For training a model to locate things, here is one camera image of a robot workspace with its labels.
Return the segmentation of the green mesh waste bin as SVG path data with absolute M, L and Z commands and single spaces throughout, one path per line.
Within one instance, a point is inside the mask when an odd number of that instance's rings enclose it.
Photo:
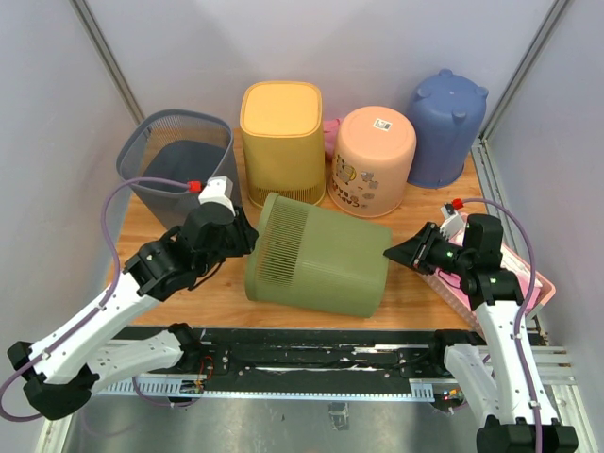
M 362 318 L 377 311 L 389 228 L 271 193 L 258 233 L 245 270 L 249 300 Z

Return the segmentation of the peach cartoon plastic bucket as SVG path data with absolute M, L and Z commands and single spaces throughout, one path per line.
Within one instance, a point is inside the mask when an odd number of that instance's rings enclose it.
M 328 193 L 344 212 L 376 218 L 401 204 L 416 148 L 410 120 L 382 106 L 355 109 L 342 120 Z

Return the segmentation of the grey mesh waste bin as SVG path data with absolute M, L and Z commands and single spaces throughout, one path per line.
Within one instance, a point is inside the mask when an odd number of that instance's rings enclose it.
M 211 177 L 226 176 L 233 183 L 232 203 L 243 204 L 234 134 L 225 121 L 208 114 L 165 109 L 150 115 L 122 148 L 116 170 L 123 180 L 146 178 L 132 190 L 165 228 L 183 224 L 197 198 L 165 183 L 151 182 L 151 177 L 205 183 Z

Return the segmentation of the yellow slatted waste bin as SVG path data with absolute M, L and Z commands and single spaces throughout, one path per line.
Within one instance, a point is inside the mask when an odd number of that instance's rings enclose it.
M 240 112 L 250 201 L 270 193 L 311 205 L 326 193 L 321 91 L 309 82 L 273 80 L 250 86 Z

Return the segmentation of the large blue plastic bucket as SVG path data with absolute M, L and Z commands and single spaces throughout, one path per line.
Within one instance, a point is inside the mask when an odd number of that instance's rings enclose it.
M 424 79 L 405 112 L 416 135 L 408 182 L 442 188 L 462 174 L 484 119 L 489 91 L 449 69 Z

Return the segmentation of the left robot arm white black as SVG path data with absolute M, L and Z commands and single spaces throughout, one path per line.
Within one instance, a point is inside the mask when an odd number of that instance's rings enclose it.
M 118 280 L 65 325 L 36 343 L 8 349 L 30 406 L 40 417 L 59 420 L 115 382 L 148 371 L 197 370 L 207 350 L 185 323 L 115 349 L 107 343 L 139 315 L 204 283 L 225 260 L 250 254 L 257 238 L 242 207 L 206 202 L 183 226 L 142 245 Z

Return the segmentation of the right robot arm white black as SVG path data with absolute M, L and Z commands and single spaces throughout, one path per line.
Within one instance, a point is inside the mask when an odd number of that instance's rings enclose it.
M 460 245 L 449 241 L 442 227 L 426 223 L 383 254 L 421 275 L 443 270 L 460 279 L 491 362 L 483 362 L 468 332 L 439 330 L 427 355 L 428 368 L 440 378 L 452 375 L 460 385 L 479 424 L 477 450 L 574 452 L 576 430 L 562 423 L 539 377 L 519 280 L 501 264 L 502 238 L 498 218 L 471 214 Z

